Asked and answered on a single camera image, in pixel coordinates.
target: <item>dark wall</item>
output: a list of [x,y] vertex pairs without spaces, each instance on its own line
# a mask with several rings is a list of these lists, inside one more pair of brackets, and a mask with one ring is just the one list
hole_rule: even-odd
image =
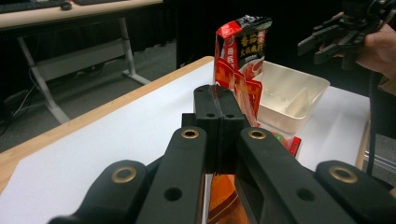
[[0,38],[0,101],[30,85],[28,66],[17,41]]
[[228,21],[244,15],[273,19],[266,45],[266,61],[325,77],[333,86],[367,95],[368,72],[343,71],[341,60],[315,65],[313,53],[297,56],[297,45],[312,34],[312,28],[342,11],[342,0],[200,0],[179,11],[178,62],[190,63],[214,55],[216,31]]

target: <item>white table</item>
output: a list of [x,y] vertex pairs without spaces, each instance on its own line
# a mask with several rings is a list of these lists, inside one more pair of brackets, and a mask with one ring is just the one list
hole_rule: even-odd
[[[0,223],[42,224],[59,215],[70,215],[109,164],[132,160],[147,165],[160,157],[173,132],[181,126],[181,114],[193,112],[193,90],[212,84],[211,60],[206,59],[195,70],[191,66],[194,64],[179,69],[186,75],[142,94],[21,160],[0,196]],[[368,114],[366,97],[327,89],[311,120],[298,133],[303,139],[298,161],[309,169],[328,160],[355,165],[357,157],[362,156],[359,152]],[[11,158],[11,153],[21,148],[12,150],[0,155],[0,161]]]

